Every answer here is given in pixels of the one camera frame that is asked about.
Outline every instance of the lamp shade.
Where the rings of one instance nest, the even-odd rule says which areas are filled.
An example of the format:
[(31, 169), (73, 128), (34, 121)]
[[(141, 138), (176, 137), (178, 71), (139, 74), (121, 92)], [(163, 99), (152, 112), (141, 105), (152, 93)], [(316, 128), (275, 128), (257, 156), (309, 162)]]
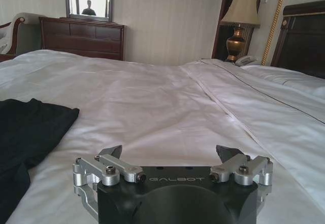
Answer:
[(259, 27), (257, 0), (233, 0), (220, 24)]

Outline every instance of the pillow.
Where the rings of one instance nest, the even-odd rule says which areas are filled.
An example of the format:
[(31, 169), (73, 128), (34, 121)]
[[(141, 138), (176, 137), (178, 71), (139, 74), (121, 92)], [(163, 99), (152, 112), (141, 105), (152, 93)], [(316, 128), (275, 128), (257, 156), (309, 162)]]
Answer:
[(3, 37), (6, 36), (7, 30), (8, 30), (8, 26), (7, 27), (0, 28), (0, 39), (2, 39)]
[(265, 66), (240, 67), (250, 74), (279, 83), (325, 100), (325, 79), (312, 77), (284, 68)]
[(2, 54), (2, 51), (6, 48), (7, 45), (8, 45), (8, 38), (0, 39), (0, 54)]

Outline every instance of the gold cord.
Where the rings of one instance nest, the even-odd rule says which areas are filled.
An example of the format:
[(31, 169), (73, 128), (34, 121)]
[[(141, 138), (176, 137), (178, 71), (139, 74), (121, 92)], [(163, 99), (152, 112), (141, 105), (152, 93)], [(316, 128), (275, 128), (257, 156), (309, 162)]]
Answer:
[(283, 0), (278, 0), (278, 5), (277, 5), (276, 11), (274, 13), (272, 26), (271, 26), (271, 29), (270, 29), (270, 32), (269, 32), (268, 41), (266, 43), (263, 58), (262, 58), (262, 63), (261, 63), (262, 66), (265, 66), (266, 60), (268, 58), (269, 50), (270, 50), (272, 39), (273, 39), (273, 34), (274, 34), (274, 31), (275, 31), (276, 24), (278, 22), (278, 18), (279, 18), (279, 15), (280, 15), (280, 10), (281, 10), (282, 4), (283, 4)]

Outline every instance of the brass lamp base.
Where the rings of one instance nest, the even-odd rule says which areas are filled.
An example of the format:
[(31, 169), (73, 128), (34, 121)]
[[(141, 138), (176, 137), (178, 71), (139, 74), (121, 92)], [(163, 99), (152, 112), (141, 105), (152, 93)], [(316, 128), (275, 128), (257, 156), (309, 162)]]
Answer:
[(229, 55), (225, 61), (235, 62), (237, 60), (237, 56), (243, 50), (245, 46), (243, 30), (244, 29), (242, 27), (234, 27), (234, 35), (227, 39), (227, 50)]

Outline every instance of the chair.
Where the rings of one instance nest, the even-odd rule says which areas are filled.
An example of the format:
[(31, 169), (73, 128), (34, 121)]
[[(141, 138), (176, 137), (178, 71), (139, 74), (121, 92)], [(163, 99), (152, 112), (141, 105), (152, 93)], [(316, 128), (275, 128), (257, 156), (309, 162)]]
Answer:
[(0, 26), (0, 61), (41, 49), (43, 15), (18, 13), (12, 22)]

